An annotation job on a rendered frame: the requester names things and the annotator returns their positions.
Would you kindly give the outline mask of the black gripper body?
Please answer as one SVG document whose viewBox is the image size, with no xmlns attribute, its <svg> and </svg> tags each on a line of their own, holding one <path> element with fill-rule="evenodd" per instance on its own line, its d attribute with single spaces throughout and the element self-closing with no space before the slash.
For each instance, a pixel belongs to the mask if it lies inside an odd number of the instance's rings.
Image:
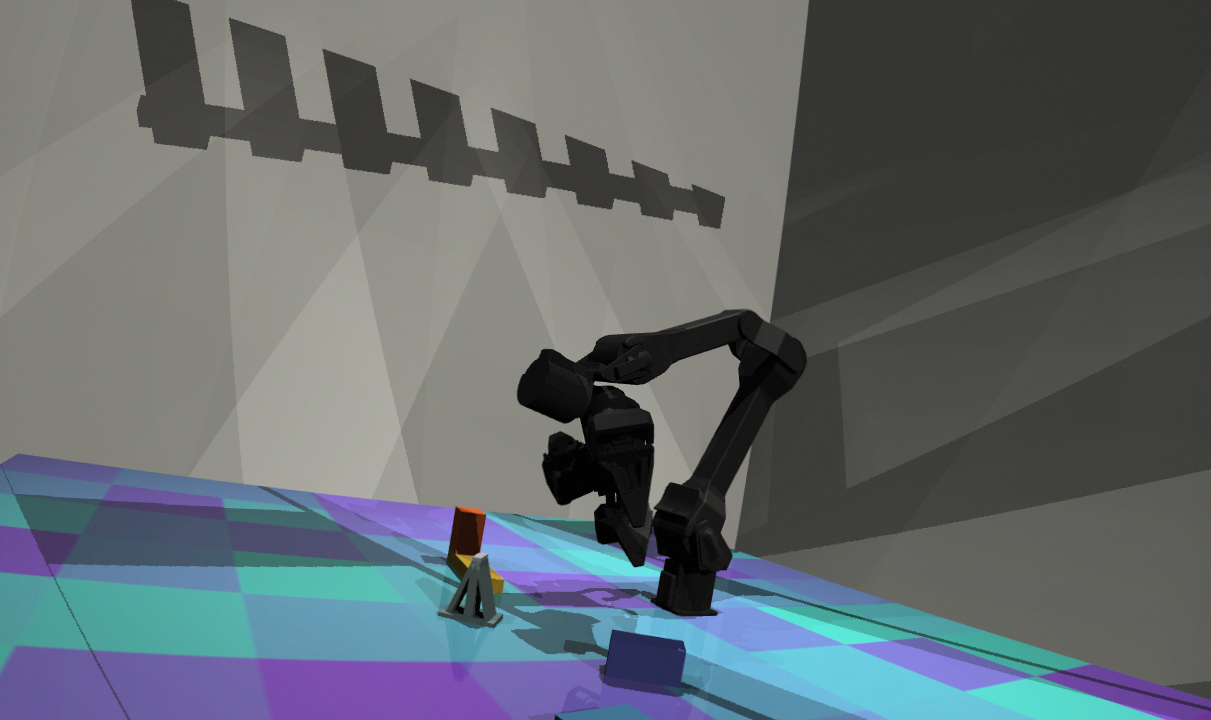
<svg viewBox="0 0 1211 720">
<path fill-rule="evenodd" d="M 602 451 L 616 450 L 616 448 L 654 445 L 654 420 L 652 420 L 652 414 L 641 409 L 641 407 L 595 414 L 587 421 L 587 425 L 589 427 L 585 427 L 585 445 L 590 443 L 591 454 L 599 454 L 597 445 L 602 447 Z M 606 489 L 606 503 L 601 503 L 599 509 L 595 509 L 593 512 L 597 541 L 601 545 L 618 542 L 614 537 L 599 536 L 599 519 L 625 515 L 622 501 L 620 501 L 618 495 L 615 499 L 616 489 L 612 482 L 595 473 L 593 465 L 592 473 L 593 493 L 597 493 L 597 489 L 599 491 Z"/>
</svg>

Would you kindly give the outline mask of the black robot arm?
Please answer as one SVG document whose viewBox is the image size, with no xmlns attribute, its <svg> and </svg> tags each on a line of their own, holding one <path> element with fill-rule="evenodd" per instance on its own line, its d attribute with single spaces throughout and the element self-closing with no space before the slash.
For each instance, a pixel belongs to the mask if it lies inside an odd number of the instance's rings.
<svg viewBox="0 0 1211 720">
<path fill-rule="evenodd" d="M 579 417 L 582 434 L 599 413 L 639 407 L 622 388 L 593 386 L 595 381 L 642 386 L 677 361 L 728 345 L 737 357 L 736 397 L 713 439 L 683 484 L 668 483 L 652 519 L 659 555 L 659 607 L 677 616 L 718 616 L 711 609 L 716 571 L 727 571 L 731 553 L 721 536 L 727 519 L 725 495 L 774 401 L 800 381 L 807 351 L 800 340 L 746 309 L 727 309 L 665 332 L 606 334 L 591 355 L 567 359 L 543 349 L 521 375 L 517 401 L 522 407 L 570 424 Z M 563 432 L 549 436 L 543 470 L 559 506 L 593 491 L 590 443 Z M 592 457 L 592 462 L 591 462 Z"/>
</svg>

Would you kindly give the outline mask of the teal rectangular bar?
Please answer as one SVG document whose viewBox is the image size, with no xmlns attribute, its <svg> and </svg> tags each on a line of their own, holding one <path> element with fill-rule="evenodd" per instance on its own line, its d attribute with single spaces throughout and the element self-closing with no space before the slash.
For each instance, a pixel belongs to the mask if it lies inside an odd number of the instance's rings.
<svg viewBox="0 0 1211 720">
<path fill-rule="evenodd" d="M 590 708 L 590 710 L 556 714 L 555 720 L 654 720 L 633 705 Z"/>
</svg>

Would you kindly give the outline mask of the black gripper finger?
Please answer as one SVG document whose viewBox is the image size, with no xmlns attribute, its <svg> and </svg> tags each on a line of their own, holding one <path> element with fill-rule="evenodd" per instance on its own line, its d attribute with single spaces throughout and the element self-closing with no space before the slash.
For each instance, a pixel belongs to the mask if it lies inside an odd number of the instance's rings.
<svg viewBox="0 0 1211 720">
<path fill-rule="evenodd" d="M 612 482 L 632 528 L 645 528 L 654 477 L 654 445 L 616 448 L 595 454 L 593 471 Z"/>
<path fill-rule="evenodd" d="M 654 509 L 647 511 L 645 528 L 632 528 L 627 514 L 599 519 L 599 536 L 616 538 L 622 545 L 622 551 L 632 561 L 633 568 L 643 566 L 643 561 L 645 561 L 652 530 L 652 512 Z"/>
</svg>

